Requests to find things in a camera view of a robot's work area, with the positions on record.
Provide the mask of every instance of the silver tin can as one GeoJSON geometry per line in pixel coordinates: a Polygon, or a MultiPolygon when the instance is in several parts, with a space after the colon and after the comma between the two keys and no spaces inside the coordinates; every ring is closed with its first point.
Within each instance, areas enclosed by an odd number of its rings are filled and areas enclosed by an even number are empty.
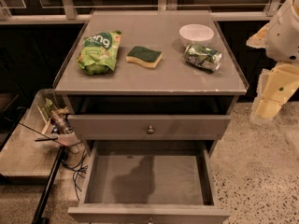
{"type": "Polygon", "coordinates": [[[221,66],[222,54],[198,44],[190,44],[184,53],[184,59],[199,68],[215,72],[221,66]]]}

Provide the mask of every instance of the chip bag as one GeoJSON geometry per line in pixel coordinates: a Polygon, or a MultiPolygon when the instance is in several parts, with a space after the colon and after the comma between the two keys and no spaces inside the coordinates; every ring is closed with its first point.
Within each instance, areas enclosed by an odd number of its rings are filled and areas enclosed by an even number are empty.
{"type": "Polygon", "coordinates": [[[114,71],[121,42],[121,32],[103,32],[86,37],[83,49],[76,58],[78,66],[88,75],[114,71]]]}

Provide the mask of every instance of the white bowl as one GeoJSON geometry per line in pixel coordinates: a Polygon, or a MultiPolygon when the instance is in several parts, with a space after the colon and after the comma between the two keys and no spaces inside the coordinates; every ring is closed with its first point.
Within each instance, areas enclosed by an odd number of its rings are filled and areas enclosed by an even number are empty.
{"type": "Polygon", "coordinates": [[[206,46],[214,36],[214,32],[207,26],[200,24],[189,24],[179,29],[181,43],[187,47],[190,44],[206,46]]]}

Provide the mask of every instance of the gray countertop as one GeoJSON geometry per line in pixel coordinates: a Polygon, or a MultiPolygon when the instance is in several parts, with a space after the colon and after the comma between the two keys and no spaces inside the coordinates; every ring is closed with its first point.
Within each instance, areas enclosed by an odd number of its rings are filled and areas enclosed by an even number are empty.
{"type": "Polygon", "coordinates": [[[242,95],[247,82],[237,67],[208,11],[95,11],[55,90],[69,95],[242,95]],[[223,54],[217,72],[209,74],[186,64],[178,31],[190,23],[204,24],[215,32],[208,46],[223,54]],[[76,63],[83,38],[114,30],[121,31],[114,73],[86,75],[76,63]],[[155,69],[128,63],[125,57],[134,46],[159,50],[163,59],[155,69]]]}

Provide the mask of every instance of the sponge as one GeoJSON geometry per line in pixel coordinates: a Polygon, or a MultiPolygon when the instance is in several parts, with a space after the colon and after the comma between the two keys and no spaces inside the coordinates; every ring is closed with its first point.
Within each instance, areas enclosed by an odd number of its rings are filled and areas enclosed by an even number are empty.
{"type": "Polygon", "coordinates": [[[144,47],[133,47],[127,54],[128,63],[137,63],[147,68],[155,68],[162,59],[162,53],[144,47]]]}

